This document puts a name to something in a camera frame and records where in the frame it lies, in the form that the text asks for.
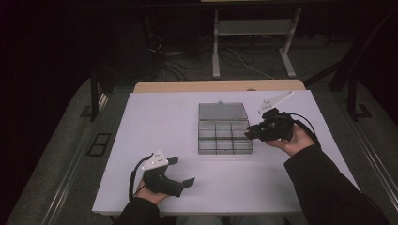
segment person's left hand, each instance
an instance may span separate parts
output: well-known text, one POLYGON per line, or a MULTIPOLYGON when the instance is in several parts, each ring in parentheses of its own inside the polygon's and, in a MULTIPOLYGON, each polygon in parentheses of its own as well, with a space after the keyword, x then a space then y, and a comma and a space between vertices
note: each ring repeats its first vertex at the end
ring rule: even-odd
POLYGON ((145 182, 143 180, 140 181, 137 190, 139 190, 135 197, 146 199, 156 205, 158 205, 162 200, 169 197, 169 195, 163 193, 154 193, 150 189, 146 188, 145 182))

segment gray carpet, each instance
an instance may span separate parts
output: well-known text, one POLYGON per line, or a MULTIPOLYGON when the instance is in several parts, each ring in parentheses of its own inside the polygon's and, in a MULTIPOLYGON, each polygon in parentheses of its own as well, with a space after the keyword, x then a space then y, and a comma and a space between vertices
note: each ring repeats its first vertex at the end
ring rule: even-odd
MULTIPOLYGON (((298 79, 304 81, 317 72, 340 60, 351 43, 338 42, 325 46, 322 37, 295 39, 289 52, 298 79)), ((241 59, 256 70, 274 77, 288 79, 277 52, 283 40, 274 37, 262 39, 225 39, 221 40, 221 79, 222 80, 261 80, 267 77, 246 68, 229 50, 236 52, 241 59)), ((166 57, 163 69, 156 81, 189 81, 212 80, 211 55, 208 43, 204 41, 199 57, 186 54, 172 54, 166 57)), ((343 157, 353 173, 360 190, 370 196, 385 212, 391 224, 398 224, 398 214, 377 175, 364 155, 361 143, 349 122, 345 111, 346 90, 332 93, 328 89, 331 75, 309 86, 314 98, 323 113, 331 134, 343 157)), ((116 88, 108 96, 108 103, 100 112, 95 122, 80 117, 84 107, 89 105, 89 81, 82 85, 66 111, 57 131, 50 141, 43 157, 35 170, 28 186, 13 211, 9 224, 39 224, 46 218, 51 224, 112 224, 108 217, 91 212, 97 189, 100 185, 108 156, 120 124, 121 116, 127 102, 129 91, 116 88), (85 155, 97 133, 111 133, 105 155, 89 157, 85 155), (73 159, 78 158, 74 171, 69 169, 73 159), (53 218, 45 217, 52 199, 65 174, 72 174, 70 188, 66 191, 59 211, 53 218)), ((398 128, 380 108, 365 87, 360 86, 358 101, 371 112, 371 118, 361 118, 357 123, 375 148, 393 180, 398 180, 396 139, 398 128)), ((306 224, 301 214, 288 215, 294 225, 306 224)))

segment floor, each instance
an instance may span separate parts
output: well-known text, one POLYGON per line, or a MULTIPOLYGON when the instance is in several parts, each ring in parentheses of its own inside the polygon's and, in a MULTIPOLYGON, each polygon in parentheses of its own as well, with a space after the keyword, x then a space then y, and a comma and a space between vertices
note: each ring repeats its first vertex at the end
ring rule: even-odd
MULTIPOLYGON (((289 57, 297 79, 305 81, 338 62, 351 45, 350 42, 331 42, 329 46, 326 43, 324 37, 294 39, 289 57)), ((283 45, 282 37, 224 37, 219 44, 221 80, 289 79, 278 53, 283 45)), ((164 53, 165 60, 156 61, 159 75, 154 81, 212 80, 211 53, 209 37, 201 37, 201 50, 196 56, 169 48, 164 53)), ((395 151, 398 127, 361 85, 358 103, 365 105, 372 117, 353 122, 345 110, 346 88, 341 92, 328 89, 332 76, 307 89, 313 92, 360 190, 380 206, 391 224, 398 224, 394 195, 397 191, 394 181, 398 180, 398 152, 395 151), (376 155, 369 157, 367 151, 370 150, 376 155), (384 165, 381 169, 370 163, 378 158, 384 165)), ((131 91, 132 87, 116 87, 103 99, 98 117, 91 122, 87 112, 89 81, 82 83, 11 214, 9 224, 112 224, 109 217, 95 214, 91 208, 131 91), (85 153, 98 133, 111 134, 105 154, 87 156, 85 153)), ((291 224, 306 224, 302 214, 286 217, 291 224)))

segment black handheld device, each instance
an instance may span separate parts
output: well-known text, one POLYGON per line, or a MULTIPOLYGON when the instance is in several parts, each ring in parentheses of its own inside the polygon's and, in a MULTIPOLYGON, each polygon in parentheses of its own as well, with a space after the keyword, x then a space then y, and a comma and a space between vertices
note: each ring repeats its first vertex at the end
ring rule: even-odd
POLYGON ((245 136, 250 139, 259 139, 261 142, 274 141, 277 139, 292 140, 293 138, 293 126, 297 124, 303 128, 305 132, 313 139, 315 144, 319 144, 314 131, 313 125, 305 117, 295 113, 279 112, 278 109, 273 108, 263 113, 263 122, 258 125, 252 125, 247 127, 248 131, 245 132, 245 136), (311 126, 310 130, 301 121, 294 120, 292 115, 300 116, 305 119, 311 126))
MULTIPOLYGON (((146 160, 150 160, 152 156, 154 156, 154 155, 152 154, 149 157, 144 157, 143 159, 141 159, 141 161, 138 162, 135 169, 131 172, 130 186, 129 186, 129 200, 130 201, 131 201, 132 197, 134 197, 134 195, 140 190, 140 189, 138 189, 134 194, 132 192, 134 189, 134 180, 135 180, 135 174, 137 173, 137 169, 141 165, 141 163, 143 163, 146 160)), ((184 180, 181 183, 169 179, 165 175, 165 172, 169 165, 174 165, 174 164, 178 163, 178 157, 169 157, 165 161, 167 161, 167 163, 160 167, 156 167, 154 169, 144 171, 143 180, 144 180, 145 186, 146 186, 146 188, 150 189, 154 193, 163 193, 163 194, 167 194, 170 196, 179 197, 184 188, 189 188, 193 185, 195 178, 193 177, 191 179, 184 180)))

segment white tag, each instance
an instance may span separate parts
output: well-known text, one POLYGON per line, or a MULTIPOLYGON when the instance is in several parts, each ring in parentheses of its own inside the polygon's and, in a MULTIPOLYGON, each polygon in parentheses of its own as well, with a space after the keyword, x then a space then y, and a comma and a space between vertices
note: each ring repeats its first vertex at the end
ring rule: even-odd
POLYGON ((288 93, 284 93, 277 97, 273 97, 273 98, 264 100, 264 103, 261 106, 261 108, 258 110, 258 113, 262 114, 262 113, 272 110, 277 105, 279 105, 279 103, 283 102, 285 99, 287 99, 288 97, 293 95, 293 93, 294 93, 293 91, 289 91, 288 93))
POLYGON ((157 151, 152 155, 152 157, 146 162, 146 164, 141 167, 142 171, 149 171, 162 166, 167 166, 169 161, 161 150, 157 151))

